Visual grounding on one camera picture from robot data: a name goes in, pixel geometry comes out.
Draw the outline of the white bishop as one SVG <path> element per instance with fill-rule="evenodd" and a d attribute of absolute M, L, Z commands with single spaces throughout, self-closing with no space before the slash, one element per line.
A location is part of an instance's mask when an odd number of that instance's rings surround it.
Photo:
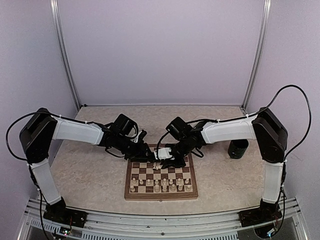
<path fill-rule="evenodd" d="M 172 185 L 170 186 L 170 190 L 171 190 L 172 192 L 175 192 L 175 191 L 176 191 L 176 186 L 175 186 L 175 184 L 172 184 Z"/>

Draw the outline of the white king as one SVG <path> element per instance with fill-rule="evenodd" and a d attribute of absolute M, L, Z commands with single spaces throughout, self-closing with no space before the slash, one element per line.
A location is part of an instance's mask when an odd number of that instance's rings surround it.
<path fill-rule="evenodd" d="M 168 190 L 168 181 L 166 178 L 161 180 L 161 187 L 162 187 L 162 192 L 167 192 Z"/>

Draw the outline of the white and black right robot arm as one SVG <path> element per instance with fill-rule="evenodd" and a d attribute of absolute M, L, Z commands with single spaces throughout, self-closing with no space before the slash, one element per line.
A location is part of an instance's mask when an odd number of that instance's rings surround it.
<path fill-rule="evenodd" d="M 266 222 L 278 207 L 285 175 L 285 152 L 288 132 L 268 108 L 259 112 L 226 120 L 198 119 L 185 122 L 176 117 L 166 131 L 177 143 L 159 146 L 154 150 L 163 168 L 180 168 L 184 157 L 202 146 L 224 141 L 256 140 L 264 167 L 264 189 L 256 218 Z"/>

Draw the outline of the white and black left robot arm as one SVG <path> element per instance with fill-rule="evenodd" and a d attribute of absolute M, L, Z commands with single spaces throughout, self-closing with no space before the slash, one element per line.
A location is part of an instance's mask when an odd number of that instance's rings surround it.
<path fill-rule="evenodd" d="M 151 162 L 154 153 L 144 141 L 147 132 L 124 114 L 115 121 L 101 124 L 55 115 L 40 108 L 19 134 L 28 168 L 40 195 L 46 200 L 46 211 L 63 223 L 70 211 L 59 193 L 51 173 L 49 149 L 52 141 L 73 141 L 103 147 L 106 152 L 116 149 L 127 161 Z"/>

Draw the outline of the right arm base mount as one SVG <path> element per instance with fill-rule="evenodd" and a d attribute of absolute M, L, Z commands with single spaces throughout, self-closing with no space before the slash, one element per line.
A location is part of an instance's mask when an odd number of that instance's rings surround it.
<path fill-rule="evenodd" d="M 280 219 L 283 216 L 279 208 L 261 207 L 240 211 L 238 215 L 243 228 L 273 221 L 276 218 Z"/>

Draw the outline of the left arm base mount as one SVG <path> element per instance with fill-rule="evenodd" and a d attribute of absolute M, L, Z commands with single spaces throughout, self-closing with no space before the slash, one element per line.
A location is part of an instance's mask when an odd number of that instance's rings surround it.
<path fill-rule="evenodd" d="M 70 208 L 60 210 L 47 208 L 43 214 L 43 218 L 70 227 L 84 228 L 87 215 L 88 213 L 85 211 Z"/>

